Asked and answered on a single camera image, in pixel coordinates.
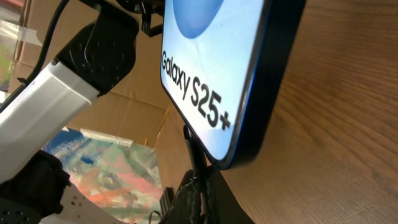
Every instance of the phone screen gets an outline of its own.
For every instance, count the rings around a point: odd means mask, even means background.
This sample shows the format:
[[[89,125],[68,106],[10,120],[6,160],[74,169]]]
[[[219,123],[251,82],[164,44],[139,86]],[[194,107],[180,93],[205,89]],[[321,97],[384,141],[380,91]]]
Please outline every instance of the phone screen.
[[[263,0],[167,0],[163,87],[207,152],[226,157],[251,70]]]

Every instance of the paint-splattered surface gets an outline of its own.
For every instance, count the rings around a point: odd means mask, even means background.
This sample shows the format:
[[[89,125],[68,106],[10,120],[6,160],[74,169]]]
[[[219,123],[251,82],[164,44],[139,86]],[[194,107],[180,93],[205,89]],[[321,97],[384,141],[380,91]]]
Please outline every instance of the paint-splattered surface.
[[[84,138],[70,130],[58,133],[43,150],[61,160],[83,195],[114,217],[148,223],[150,212],[160,211],[162,186],[153,149]]]

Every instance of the smartphone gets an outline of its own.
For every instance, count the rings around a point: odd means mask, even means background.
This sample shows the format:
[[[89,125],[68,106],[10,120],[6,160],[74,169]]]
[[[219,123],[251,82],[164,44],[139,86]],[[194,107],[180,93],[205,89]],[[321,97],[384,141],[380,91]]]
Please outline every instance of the smartphone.
[[[305,0],[166,0],[162,86],[219,169],[257,155]]]

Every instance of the wooden table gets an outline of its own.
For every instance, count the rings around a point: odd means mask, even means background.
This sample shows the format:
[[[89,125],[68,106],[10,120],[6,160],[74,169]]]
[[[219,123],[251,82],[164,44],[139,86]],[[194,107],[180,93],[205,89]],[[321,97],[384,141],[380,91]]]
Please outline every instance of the wooden table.
[[[183,125],[155,145],[164,187]],[[308,0],[261,152],[223,175],[256,223],[398,223],[398,2]]]

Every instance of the wire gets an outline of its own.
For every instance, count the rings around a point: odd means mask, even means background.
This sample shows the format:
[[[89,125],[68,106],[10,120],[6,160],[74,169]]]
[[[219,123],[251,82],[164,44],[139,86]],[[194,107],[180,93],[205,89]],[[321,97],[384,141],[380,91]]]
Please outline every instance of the wire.
[[[40,73],[45,57],[47,56],[47,52],[49,51],[51,38],[55,30],[55,26],[57,25],[58,19],[61,16],[61,13],[65,6],[68,4],[69,0],[61,0],[60,4],[58,5],[57,9],[55,10],[54,16],[51,19],[49,29],[44,38],[43,47],[40,51],[39,59],[34,67],[32,73],[27,77],[26,80],[22,82],[22,84],[4,101],[4,103],[0,106],[0,113],[6,109],[6,107],[15,99],[17,96],[29,85]]]
[[[153,215],[154,213],[156,213],[156,215],[158,215],[159,218],[162,219],[162,215],[160,214],[160,212],[158,212],[158,211],[152,211],[152,212],[149,214],[149,222],[148,222],[149,224],[150,224],[150,221],[152,220],[152,215]]]

